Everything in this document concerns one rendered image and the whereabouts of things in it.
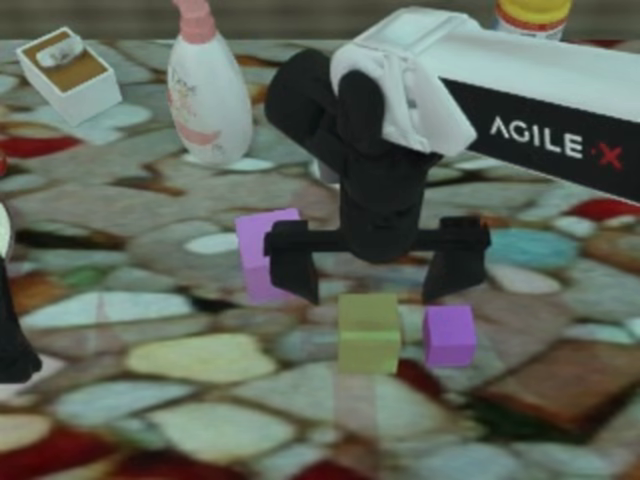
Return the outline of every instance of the pink bottle cap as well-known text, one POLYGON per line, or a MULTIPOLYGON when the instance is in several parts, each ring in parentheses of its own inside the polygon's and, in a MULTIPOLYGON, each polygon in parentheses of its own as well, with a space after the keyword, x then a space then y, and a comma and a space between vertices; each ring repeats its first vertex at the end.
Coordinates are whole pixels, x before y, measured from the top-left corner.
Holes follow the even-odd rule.
POLYGON ((191 44, 207 43, 216 36, 216 23, 207 0, 173 0, 180 10, 180 35, 191 44))

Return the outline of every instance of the red and yellow container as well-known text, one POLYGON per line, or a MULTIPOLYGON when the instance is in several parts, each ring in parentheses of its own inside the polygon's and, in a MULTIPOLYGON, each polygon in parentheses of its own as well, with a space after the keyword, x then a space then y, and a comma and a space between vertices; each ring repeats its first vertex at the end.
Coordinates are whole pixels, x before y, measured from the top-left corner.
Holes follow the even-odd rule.
POLYGON ((495 29, 560 40, 573 0, 497 0, 495 29))

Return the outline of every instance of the black label panel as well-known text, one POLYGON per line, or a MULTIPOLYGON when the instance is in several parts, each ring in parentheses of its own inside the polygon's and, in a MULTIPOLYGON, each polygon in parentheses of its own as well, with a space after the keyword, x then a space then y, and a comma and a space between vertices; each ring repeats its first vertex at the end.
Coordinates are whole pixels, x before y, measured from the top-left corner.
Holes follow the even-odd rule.
POLYGON ((478 133, 469 150, 640 203, 640 123, 443 82, 478 133))

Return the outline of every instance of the stone pattern surface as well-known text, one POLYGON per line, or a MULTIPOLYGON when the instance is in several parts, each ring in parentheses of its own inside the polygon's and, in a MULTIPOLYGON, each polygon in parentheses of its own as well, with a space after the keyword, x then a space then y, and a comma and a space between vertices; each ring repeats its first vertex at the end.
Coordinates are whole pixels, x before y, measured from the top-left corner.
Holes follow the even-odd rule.
POLYGON ((494 246, 489 282, 440 302, 473 305, 473 366, 427 369, 428 255, 318 255, 320 306, 247 301, 236 216, 337 219, 337 191, 262 109, 303 43, 232 42, 256 136, 222 171, 185 161, 168 42, 92 46, 125 102, 77 128, 0 55, 11 287, 45 363, 27 385, 0 385, 0 480, 640 478, 639 207, 473 154, 443 161, 423 225, 480 214, 494 246), (396 375, 335 372, 338 295, 366 291, 401 300, 396 375))

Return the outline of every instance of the yellow lid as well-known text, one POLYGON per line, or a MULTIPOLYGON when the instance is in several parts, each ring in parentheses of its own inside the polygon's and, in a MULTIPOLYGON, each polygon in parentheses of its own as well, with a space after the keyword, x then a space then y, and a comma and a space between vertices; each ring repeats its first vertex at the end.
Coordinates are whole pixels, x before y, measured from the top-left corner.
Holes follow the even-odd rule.
POLYGON ((498 4, 507 15, 516 20, 539 25, 566 18, 572 3, 572 0, 498 0, 498 4))

